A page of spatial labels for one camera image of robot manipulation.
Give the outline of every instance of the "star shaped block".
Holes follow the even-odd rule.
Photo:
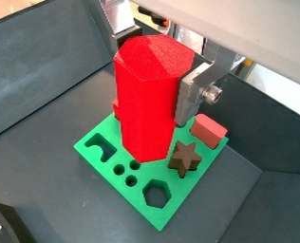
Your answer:
[[[179,178],[186,176],[187,171],[195,171],[202,157],[195,153],[195,142],[190,145],[175,143],[174,152],[167,163],[168,169],[177,169]]]

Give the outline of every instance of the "green board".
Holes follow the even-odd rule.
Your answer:
[[[167,159],[154,162],[138,164],[134,161],[122,146],[119,121],[114,114],[74,145],[78,153],[158,231],[163,229],[227,142],[225,137],[215,149],[210,149],[189,133],[193,121],[194,119],[187,122],[183,128],[175,128]],[[185,145],[195,141],[195,153],[202,157],[197,170],[187,171],[185,178],[179,178],[177,170],[167,168],[177,140]],[[162,207],[152,206],[144,197],[147,190],[154,187],[160,188],[166,194],[167,201]]]

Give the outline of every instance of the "round hole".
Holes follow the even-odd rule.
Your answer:
[[[127,186],[134,187],[138,183],[136,177],[135,176],[127,176],[124,182],[126,182]]]
[[[130,162],[130,168],[131,168],[132,170],[138,170],[138,169],[139,169],[139,166],[140,166],[140,164],[139,164],[135,160],[132,160],[132,161]]]
[[[122,165],[122,164],[116,164],[115,166],[114,166],[114,173],[118,175],[118,176],[120,176],[120,175],[123,175],[123,173],[124,173],[124,166]]]

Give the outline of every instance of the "black object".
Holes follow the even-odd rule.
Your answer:
[[[0,204],[0,243],[36,242],[12,207]]]
[[[138,12],[150,16],[154,24],[156,24],[160,27],[166,27],[166,19],[163,17],[160,17],[156,13],[154,13],[152,11],[147,10],[146,8],[143,8],[140,6],[138,6]]]

